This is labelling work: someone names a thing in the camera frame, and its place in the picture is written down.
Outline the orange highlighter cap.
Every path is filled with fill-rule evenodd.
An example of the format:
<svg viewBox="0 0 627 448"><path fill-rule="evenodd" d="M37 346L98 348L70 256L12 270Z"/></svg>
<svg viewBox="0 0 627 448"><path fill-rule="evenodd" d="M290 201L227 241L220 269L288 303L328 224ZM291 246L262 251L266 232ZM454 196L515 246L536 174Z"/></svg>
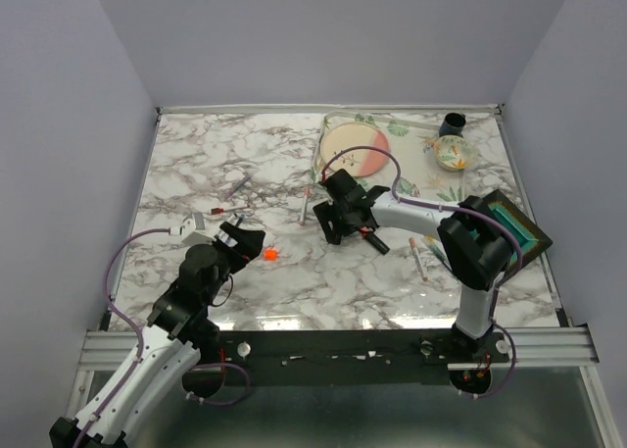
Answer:
<svg viewBox="0 0 627 448"><path fill-rule="evenodd" d="M267 248L264 253L264 259L266 261L275 261L278 257L278 252L273 248Z"/></svg>

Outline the pink capped white pen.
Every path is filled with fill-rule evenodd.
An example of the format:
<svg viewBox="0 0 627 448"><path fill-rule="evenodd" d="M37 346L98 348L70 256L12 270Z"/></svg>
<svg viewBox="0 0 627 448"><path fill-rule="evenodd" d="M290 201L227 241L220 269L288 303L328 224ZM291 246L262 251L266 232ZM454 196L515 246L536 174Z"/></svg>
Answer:
<svg viewBox="0 0 627 448"><path fill-rule="evenodd" d="M424 268L424 266L422 264L422 261L421 261L421 258L419 256L417 242L416 242L414 237L410 237L409 238L409 245L410 245L410 251L411 251L411 254L412 254L413 259L415 261L415 264L416 264L419 276L420 276L420 278L422 279L423 282L427 282L428 281L428 276L426 274L425 268Z"/></svg>

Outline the teal acrylic marker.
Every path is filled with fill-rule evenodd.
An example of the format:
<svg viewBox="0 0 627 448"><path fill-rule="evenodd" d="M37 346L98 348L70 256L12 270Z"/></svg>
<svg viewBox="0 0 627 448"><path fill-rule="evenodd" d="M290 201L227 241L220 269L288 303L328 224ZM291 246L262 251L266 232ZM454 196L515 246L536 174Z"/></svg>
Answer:
<svg viewBox="0 0 627 448"><path fill-rule="evenodd" d="M437 245L436 241L430 236L425 236L423 238L423 242L430 253L440 262L450 275L454 276L455 274L453 273L453 269L450 266L444 251Z"/></svg>

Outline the blue pen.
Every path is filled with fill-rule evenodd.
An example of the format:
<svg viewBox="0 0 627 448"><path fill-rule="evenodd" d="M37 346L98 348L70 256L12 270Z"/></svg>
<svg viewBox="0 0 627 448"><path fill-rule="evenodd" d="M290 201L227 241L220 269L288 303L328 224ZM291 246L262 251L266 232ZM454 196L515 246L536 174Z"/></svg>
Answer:
<svg viewBox="0 0 627 448"><path fill-rule="evenodd" d="M239 227L246 220L246 216L244 214L233 213L227 220L226 223L235 227ZM235 240L231 236L231 234L224 230L222 227L219 229L219 233L217 237L221 242L225 245L230 246L235 243Z"/></svg>

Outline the green highlighter black body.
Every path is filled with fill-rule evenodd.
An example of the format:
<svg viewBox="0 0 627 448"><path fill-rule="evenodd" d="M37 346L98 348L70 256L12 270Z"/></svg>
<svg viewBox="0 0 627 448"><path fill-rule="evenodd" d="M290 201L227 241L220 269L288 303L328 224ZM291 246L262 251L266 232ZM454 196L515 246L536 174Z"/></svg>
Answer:
<svg viewBox="0 0 627 448"><path fill-rule="evenodd" d="M361 235L362 238L380 254L386 255L390 251L390 248L376 235L373 230L369 228L362 228Z"/></svg>

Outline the yellow capped marker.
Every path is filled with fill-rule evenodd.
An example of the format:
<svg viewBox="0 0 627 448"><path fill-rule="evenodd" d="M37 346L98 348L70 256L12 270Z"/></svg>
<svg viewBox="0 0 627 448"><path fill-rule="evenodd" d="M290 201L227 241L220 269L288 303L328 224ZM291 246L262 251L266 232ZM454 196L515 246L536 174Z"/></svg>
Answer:
<svg viewBox="0 0 627 448"><path fill-rule="evenodd" d="M430 236L422 237L423 243L427 249L440 261L446 262L447 257L441 248L437 245L436 241Z"/></svg>

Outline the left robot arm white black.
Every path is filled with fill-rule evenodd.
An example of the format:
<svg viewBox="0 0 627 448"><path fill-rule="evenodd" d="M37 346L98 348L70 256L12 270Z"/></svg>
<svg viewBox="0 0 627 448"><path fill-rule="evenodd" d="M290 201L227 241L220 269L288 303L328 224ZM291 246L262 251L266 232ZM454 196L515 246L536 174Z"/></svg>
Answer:
<svg viewBox="0 0 627 448"><path fill-rule="evenodd" d="M209 320L221 287L255 260L265 232L224 222L209 235L188 219L161 232L187 247L178 275L154 303L148 322L139 327L113 301L111 312L126 322L136 343L113 376L74 417L58 418L49 431L55 447L123 447L127 437L193 368L233 370L251 387L246 370L221 354L219 329Z"/></svg>

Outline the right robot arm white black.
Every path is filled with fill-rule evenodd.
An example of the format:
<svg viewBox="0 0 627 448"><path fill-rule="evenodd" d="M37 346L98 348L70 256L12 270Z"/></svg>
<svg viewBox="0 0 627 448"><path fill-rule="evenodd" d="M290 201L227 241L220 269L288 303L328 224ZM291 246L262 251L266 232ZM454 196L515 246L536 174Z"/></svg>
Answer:
<svg viewBox="0 0 627 448"><path fill-rule="evenodd" d="M493 330L492 302L497 279L506 273L513 256L522 258L515 237L500 224L487 203L469 196L461 203L436 203L399 195L375 185L364 189L344 169L320 186L329 199L313 207L328 243L360 235L385 255L389 247L376 235L380 227L401 229L437 238L449 266L461 283L458 315L451 349L470 362L486 350L485 337Z"/></svg>

